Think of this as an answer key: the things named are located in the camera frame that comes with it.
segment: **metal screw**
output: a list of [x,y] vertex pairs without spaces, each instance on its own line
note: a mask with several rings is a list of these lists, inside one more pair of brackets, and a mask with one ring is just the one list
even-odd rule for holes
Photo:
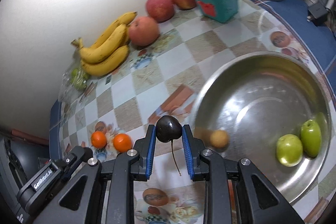
[[204,156],[210,156],[210,155],[212,155],[212,150],[210,150],[210,149],[204,149],[204,150],[202,151],[202,154],[203,154]]
[[136,151],[135,149],[130,149],[127,151],[127,155],[129,155],[130,157],[135,156],[138,153],[138,151]]
[[98,164],[98,160],[95,158],[89,158],[89,160],[87,161],[88,165],[90,166],[95,166]]
[[251,161],[247,158],[243,158],[240,160],[242,165],[250,165]]

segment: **plastic bag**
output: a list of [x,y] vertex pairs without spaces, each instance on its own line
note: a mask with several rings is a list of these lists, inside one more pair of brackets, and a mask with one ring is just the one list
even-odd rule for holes
[[73,62],[63,74],[58,101],[70,105],[85,91],[89,77],[79,61]]

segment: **metal bowl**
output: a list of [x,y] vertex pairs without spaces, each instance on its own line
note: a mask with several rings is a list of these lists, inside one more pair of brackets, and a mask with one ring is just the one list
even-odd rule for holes
[[[314,159],[304,155],[294,167],[276,159],[277,140],[299,136],[301,125],[316,119],[322,147]],[[224,158],[249,158],[293,203],[317,177],[331,138],[330,110],[316,77],[301,62],[277,52],[246,54],[219,68],[199,93],[190,114],[194,136]],[[229,144],[209,143],[213,130],[225,129]]]

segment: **orange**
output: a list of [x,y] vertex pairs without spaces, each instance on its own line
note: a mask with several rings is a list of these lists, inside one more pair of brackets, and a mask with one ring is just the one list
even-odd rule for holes
[[95,148],[103,148],[106,145],[106,136],[101,131],[95,131],[91,135],[91,143]]
[[117,134],[113,139],[113,146],[120,153],[124,153],[132,149],[131,137],[124,133]]

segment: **teal container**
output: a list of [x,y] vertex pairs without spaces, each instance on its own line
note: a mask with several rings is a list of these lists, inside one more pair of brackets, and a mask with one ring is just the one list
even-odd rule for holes
[[238,0],[196,0],[203,15],[221,23],[227,22],[238,12]]

